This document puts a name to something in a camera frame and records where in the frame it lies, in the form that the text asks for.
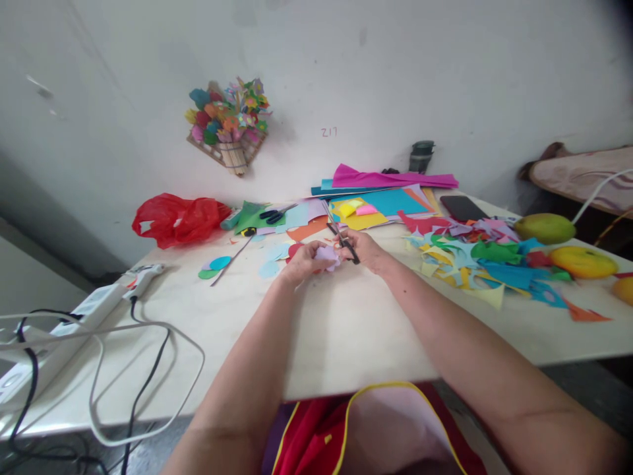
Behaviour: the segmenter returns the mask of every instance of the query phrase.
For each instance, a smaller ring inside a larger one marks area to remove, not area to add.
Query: floor
[[[609,371],[596,362],[556,365],[545,368],[543,371],[578,402],[622,434],[629,442],[633,442],[633,418],[630,416],[633,413],[633,389],[612,376]],[[467,412],[459,397],[443,382],[436,383],[436,388],[449,407]],[[185,432],[190,420],[190,418],[177,420],[172,428],[166,432],[139,444],[130,457],[128,474],[155,475],[159,473],[174,446]],[[141,432],[148,430],[149,427],[150,424],[139,424],[137,429]],[[111,429],[109,436],[122,437],[123,431],[123,428]],[[118,474],[121,469],[122,449],[102,447],[90,432],[44,437],[30,443],[38,451],[59,445],[71,445],[79,448],[82,444],[87,443],[90,454],[100,457],[111,474]],[[63,453],[62,449],[56,450],[58,453]],[[43,473],[65,475],[78,472],[75,465],[67,462],[15,459],[9,454],[6,443],[0,445],[0,474],[35,475]],[[98,474],[100,471],[90,467],[85,473]]]

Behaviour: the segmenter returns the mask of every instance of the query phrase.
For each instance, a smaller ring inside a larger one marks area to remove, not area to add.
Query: mobile phone
[[[488,218],[469,197],[465,196],[445,196],[440,201],[448,210],[450,215],[457,221],[480,220]]]

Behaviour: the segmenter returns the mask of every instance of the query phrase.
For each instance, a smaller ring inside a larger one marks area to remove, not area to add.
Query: table
[[[440,191],[459,194],[456,191]],[[489,203],[473,199],[488,215],[515,216]],[[408,251],[403,224],[390,224],[369,233],[401,262],[421,264],[418,251]],[[257,271],[266,250],[288,240],[286,234],[251,242],[210,288],[198,278],[201,266],[225,255],[233,240],[227,234],[212,243],[150,252],[140,264],[165,263],[139,301],[138,316],[167,321],[193,337],[206,353],[206,363],[182,415],[194,413],[229,350],[255,312],[271,280]],[[314,238],[331,239],[329,230]],[[591,247],[580,241],[566,244]],[[633,263],[611,255],[621,272]],[[633,309],[610,295],[615,278],[582,281],[564,287],[572,303],[613,318],[604,323],[576,323],[567,310],[555,309],[518,295],[508,294],[501,311],[467,296],[439,279],[427,281],[451,300],[472,312],[536,365],[606,358],[633,353]],[[333,274],[314,276],[301,290],[296,309],[295,336],[286,378],[285,398],[349,393],[387,380],[422,381],[438,377],[413,329],[384,282],[362,266],[345,263]],[[104,322],[105,327],[131,323],[129,303],[122,301]],[[119,332],[105,339],[106,355],[100,375],[97,408],[104,425],[126,424],[145,380],[164,330],[158,328]],[[68,368],[59,374],[31,407],[23,427],[36,435],[88,427],[88,392],[92,381],[96,344],[89,342]],[[198,365],[199,354],[181,339],[167,345],[160,367],[138,410],[142,421],[166,419],[183,397]],[[12,422],[3,418],[0,435],[8,437]]]

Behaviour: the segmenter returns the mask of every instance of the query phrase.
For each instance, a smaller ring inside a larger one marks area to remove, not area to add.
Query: extension cord
[[[54,338],[56,336],[81,333],[85,330],[95,330],[114,310],[114,307],[121,301],[126,291],[127,289],[120,284],[98,288],[72,312],[75,315],[83,315],[80,320],[82,328],[76,323],[60,323],[46,335]],[[26,341],[37,339],[35,333],[37,333],[37,329],[32,331],[29,337],[28,329],[25,329],[24,336]],[[35,393],[36,398],[55,379],[55,376],[66,366],[88,338],[88,336],[74,338],[63,344],[52,342],[36,349],[40,366],[38,387]],[[31,376],[32,368],[30,362],[20,361],[0,378],[0,410],[10,412],[20,410],[24,406],[31,383]]]

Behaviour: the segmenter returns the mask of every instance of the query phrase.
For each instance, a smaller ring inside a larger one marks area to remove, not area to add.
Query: scissors
[[[265,219],[266,224],[275,224],[277,221],[279,221],[281,218],[284,217],[284,213],[286,211],[288,211],[290,208],[294,208],[295,206],[297,206],[297,203],[295,203],[294,205],[287,206],[281,210],[265,211],[259,215],[259,218]]]
[[[347,247],[353,257],[352,259],[348,259],[348,261],[352,261],[356,265],[360,264],[361,260],[358,258],[358,255],[356,254],[356,251],[354,251],[353,246],[349,243],[349,241],[346,238],[343,237],[343,235],[341,234],[341,231],[339,231],[338,226],[336,225],[336,222],[334,221],[334,217],[332,216],[332,211],[330,211],[330,205],[327,204],[326,208],[328,210],[328,216],[330,217],[330,221],[332,221],[331,224],[328,223],[328,228],[330,228],[330,231],[332,231],[335,236],[338,236],[339,242],[341,243],[341,247]]]

